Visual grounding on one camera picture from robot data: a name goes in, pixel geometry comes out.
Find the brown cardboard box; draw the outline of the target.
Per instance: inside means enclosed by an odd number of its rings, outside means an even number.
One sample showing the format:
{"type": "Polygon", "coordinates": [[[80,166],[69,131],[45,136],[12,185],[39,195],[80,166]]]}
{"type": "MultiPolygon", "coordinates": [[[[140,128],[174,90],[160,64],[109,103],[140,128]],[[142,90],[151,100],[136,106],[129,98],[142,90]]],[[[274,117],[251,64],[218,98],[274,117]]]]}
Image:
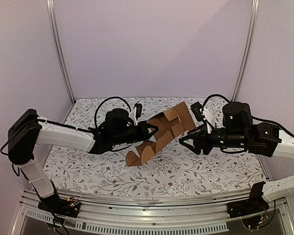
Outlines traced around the brown cardboard box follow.
{"type": "Polygon", "coordinates": [[[184,101],[153,116],[148,122],[159,127],[157,140],[143,141],[136,147],[137,152],[129,151],[125,157],[127,166],[142,166],[176,137],[195,129],[195,123],[184,101]]]}

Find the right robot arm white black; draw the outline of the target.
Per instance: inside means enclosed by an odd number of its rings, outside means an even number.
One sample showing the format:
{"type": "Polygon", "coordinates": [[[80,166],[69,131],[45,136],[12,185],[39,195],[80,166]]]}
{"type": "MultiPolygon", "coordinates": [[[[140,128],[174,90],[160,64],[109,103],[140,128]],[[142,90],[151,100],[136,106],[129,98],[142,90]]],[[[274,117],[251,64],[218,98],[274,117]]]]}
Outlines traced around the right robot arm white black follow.
{"type": "Polygon", "coordinates": [[[198,121],[204,124],[179,140],[179,143],[195,154],[208,155],[213,148],[222,152],[238,149],[238,153],[248,152],[266,157],[281,157],[294,160],[294,135],[279,123],[255,119],[247,103],[230,102],[223,106],[223,127],[211,127],[207,111],[199,103],[191,106],[198,121]]]}

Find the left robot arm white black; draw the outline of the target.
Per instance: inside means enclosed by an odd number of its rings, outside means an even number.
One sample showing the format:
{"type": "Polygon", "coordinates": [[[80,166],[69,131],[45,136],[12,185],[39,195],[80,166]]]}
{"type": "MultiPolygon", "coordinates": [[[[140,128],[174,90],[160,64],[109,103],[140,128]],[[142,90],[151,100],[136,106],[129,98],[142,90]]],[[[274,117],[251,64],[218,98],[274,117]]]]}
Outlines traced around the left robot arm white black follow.
{"type": "Polygon", "coordinates": [[[147,121],[137,121],[135,111],[123,109],[108,112],[101,125],[88,129],[51,121],[28,109],[8,130],[8,140],[0,153],[20,169],[47,208],[60,212],[63,202],[34,157],[35,145],[56,145],[100,155],[112,152],[116,145],[146,141],[158,130],[147,121]]]}

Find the floral patterned table mat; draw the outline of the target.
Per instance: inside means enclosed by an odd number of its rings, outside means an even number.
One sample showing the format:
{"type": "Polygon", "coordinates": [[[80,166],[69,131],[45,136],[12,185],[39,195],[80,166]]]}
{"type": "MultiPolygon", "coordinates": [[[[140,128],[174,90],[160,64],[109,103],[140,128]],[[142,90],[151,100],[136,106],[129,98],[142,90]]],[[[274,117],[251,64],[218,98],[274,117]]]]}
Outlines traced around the floral patterned table mat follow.
{"type": "Polygon", "coordinates": [[[81,150],[54,146],[44,172],[57,189],[113,196],[197,196],[250,189],[265,181],[257,155],[213,149],[197,155],[179,143],[185,134],[181,116],[174,110],[179,103],[190,107],[203,98],[158,97],[79,99],[65,123],[80,128],[100,125],[114,108],[143,106],[142,120],[160,115],[169,122],[147,142],[124,144],[112,152],[92,155],[81,150]]]}

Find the front aluminium rail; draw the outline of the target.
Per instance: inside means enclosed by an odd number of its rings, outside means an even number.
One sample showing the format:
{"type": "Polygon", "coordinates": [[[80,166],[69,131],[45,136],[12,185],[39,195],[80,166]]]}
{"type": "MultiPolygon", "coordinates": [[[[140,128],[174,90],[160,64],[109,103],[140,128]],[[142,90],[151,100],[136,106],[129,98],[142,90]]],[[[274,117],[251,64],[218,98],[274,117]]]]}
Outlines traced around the front aluminium rail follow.
{"type": "Polygon", "coordinates": [[[34,191],[20,198],[12,225],[13,235],[294,235],[287,201],[270,203],[263,226],[245,228],[241,217],[231,218],[227,204],[246,199],[248,190],[181,197],[121,197],[60,190],[63,198],[81,201],[76,218],[66,217],[64,228],[49,212],[38,209],[34,191]]]}

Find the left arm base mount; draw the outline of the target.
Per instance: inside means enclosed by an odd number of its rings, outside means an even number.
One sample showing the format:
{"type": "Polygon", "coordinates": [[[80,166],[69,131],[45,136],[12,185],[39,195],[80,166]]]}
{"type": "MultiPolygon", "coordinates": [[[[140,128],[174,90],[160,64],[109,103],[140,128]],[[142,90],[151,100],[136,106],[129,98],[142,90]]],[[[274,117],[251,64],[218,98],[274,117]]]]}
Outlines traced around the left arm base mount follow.
{"type": "Polygon", "coordinates": [[[80,211],[81,201],[70,197],[62,199],[58,195],[41,198],[38,208],[54,214],[77,218],[80,211]]]}

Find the right aluminium frame post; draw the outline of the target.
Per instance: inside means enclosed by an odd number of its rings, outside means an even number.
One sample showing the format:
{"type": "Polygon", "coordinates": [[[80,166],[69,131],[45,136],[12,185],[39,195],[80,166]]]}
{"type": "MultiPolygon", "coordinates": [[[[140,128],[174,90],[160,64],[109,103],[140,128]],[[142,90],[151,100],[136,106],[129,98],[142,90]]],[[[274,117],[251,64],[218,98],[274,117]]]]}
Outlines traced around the right aluminium frame post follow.
{"type": "Polygon", "coordinates": [[[236,101],[238,99],[238,96],[242,87],[245,71],[248,65],[248,60],[249,60],[249,56],[250,56],[250,52],[252,48],[255,28],[257,24],[259,3],[260,3],[259,0],[252,0],[251,2],[250,19],[248,23],[245,47],[244,47],[243,56],[240,63],[237,79],[235,82],[235,86],[232,92],[231,101],[236,101]]]}

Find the aluminium frame post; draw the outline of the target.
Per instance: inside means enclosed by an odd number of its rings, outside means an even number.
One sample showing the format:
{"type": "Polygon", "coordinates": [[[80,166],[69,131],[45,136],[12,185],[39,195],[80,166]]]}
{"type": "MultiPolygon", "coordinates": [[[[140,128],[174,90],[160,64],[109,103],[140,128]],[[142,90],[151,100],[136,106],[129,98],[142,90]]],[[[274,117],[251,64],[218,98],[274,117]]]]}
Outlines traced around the aluminium frame post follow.
{"type": "Polygon", "coordinates": [[[69,78],[69,73],[67,70],[61,42],[60,42],[60,35],[58,31],[58,25],[56,20],[56,13],[55,13],[55,7],[54,7],[54,1],[53,0],[46,0],[47,4],[47,12],[49,17],[49,24],[51,28],[51,34],[53,38],[53,43],[56,51],[57,60],[60,67],[60,72],[64,81],[65,89],[67,91],[69,100],[71,104],[76,103],[76,98],[73,92],[73,87],[69,78]]]}
{"type": "Polygon", "coordinates": [[[244,47],[243,56],[240,63],[237,79],[235,82],[235,86],[232,92],[231,101],[236,101],[238,99],[238,96],[242,87],[245,71],[248,65],[248,60],[249,60],[249,56],[250,56],[250,52],[252,48],[255,28],[257,24],[259,3],[260,3],[259,0],[252,0],[251,2],[250,19],[248,23],[245,47],[244,47]]]}

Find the left aluminium frame post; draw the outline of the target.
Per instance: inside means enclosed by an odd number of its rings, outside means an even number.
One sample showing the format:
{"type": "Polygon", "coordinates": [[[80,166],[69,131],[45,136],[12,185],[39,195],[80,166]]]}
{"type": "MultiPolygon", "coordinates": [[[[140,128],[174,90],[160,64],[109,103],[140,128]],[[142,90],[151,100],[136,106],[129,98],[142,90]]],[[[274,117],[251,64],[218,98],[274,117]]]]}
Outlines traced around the left aluminium frame post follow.
{"type": "Polygon", "coordinates": [[[47,4],[47,12],[49,17],[49,24],[51,28],[51,34],[53,38],[53,43],[56,51],[57,60],[60,67],[60,72],[64,81],[65,89],[67,91],[69,100],[71,104],[76,103],[76,98],[73,92],[73,87],[69,78],[69,73],[67,70],[61,42],[60,42],[60,35],[58,31],[58,25],[56,20],[56,13],[55,13],[55,7],[54,7],[54,1],[53,0],[46,0],[47,4]]]}

